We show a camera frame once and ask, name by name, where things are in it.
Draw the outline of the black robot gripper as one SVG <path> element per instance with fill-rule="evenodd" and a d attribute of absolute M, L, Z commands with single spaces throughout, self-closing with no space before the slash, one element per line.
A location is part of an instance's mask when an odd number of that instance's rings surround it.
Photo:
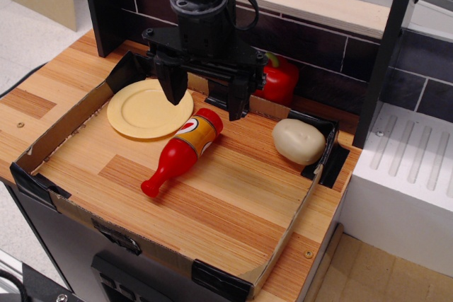
<path fill-rule="evenodd" d="M 261 90 L 265 85 L 267 57 L 241 39 L 225 12 L 213 18 L 180 16 L 178 20 L 177 26 L 142 32 L 166 99 L 173 105 L 180 103 L 192 72 L 229 83 L 229 120 L 245 117 L 249 89 Z"/>

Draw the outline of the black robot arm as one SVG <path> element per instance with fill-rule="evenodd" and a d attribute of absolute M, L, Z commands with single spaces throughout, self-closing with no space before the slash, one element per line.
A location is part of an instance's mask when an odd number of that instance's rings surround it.
<path fill-rule="evenodd" d="M 239 37 L 258 19 L 241 28 L 236 24 L 236 0 L 169 0 L 178 24 L 149 28 L 142 33 L 147 58 L 167 100 L 177 105 L 188 88 L 190 73 L 213 84 L 209 96 L 239 120 L 250 96 L 265 85 L 268 58 Z M 258 11 L 256 0 L 248 0 Z"/>

